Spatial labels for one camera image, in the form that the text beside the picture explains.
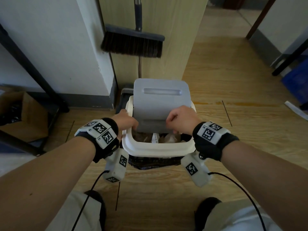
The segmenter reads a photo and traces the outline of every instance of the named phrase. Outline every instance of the blue storage bin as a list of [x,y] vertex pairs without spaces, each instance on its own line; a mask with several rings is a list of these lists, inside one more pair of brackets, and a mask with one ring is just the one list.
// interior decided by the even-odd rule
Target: blue storage bin
[[308,59],[287,73],[281,81],[301,104],[308,102]]

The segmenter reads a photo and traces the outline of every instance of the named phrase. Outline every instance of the broom bristles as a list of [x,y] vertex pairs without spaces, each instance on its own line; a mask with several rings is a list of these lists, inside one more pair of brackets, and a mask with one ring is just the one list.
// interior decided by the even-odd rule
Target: broom bristles
[[116,54],[160,58],[163,51],[163,42],[107,31],[101,48],[103,51]]

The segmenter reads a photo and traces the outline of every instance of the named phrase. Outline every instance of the wooden floor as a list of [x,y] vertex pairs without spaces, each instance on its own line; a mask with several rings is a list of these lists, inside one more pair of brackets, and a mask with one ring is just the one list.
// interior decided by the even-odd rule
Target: wooden floor
[[[308,168],[308,122],[284,105],[286,100],[296,101],[244,39],[250,27],[239,17],[236,11],[205,11],[183,76],[197,113],[246,143]],[[243,27],[247,32],[238,35],[237,29],[243,31]],[[90,120],[113,114],[77,109],[62,114],[46,150],[71,139]],[[104,165],[103,160],[91,163],[75,190],[89,190]],[[208,160],[206,165],[233,177],[220,162]],[[181,166],[146,171],[128,166],[120,184],[100,180],[95,190],[106,203],[106,230],[193,230],[194,210],[204,198],[245,198],[236,185],[220,176],[198,188]]]

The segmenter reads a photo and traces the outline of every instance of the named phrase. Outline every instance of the gray lid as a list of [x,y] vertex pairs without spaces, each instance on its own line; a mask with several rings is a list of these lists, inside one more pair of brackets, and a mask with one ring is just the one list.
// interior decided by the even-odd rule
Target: gray lid
[[166,118],[174,108],[191,106],[190,92],[184,81],[139,78],[134,83],[133,104],[138,132],[170,133]]

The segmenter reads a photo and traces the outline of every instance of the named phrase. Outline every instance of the forearm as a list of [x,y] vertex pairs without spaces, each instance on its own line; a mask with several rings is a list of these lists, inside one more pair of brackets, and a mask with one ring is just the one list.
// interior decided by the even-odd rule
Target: forearm
[[75,137],[0,178],[0,230],[45,230],[90,165],[94,144]]
[[283,230],[306,230],[306,169],[240,141],[223,149],[221,162]]

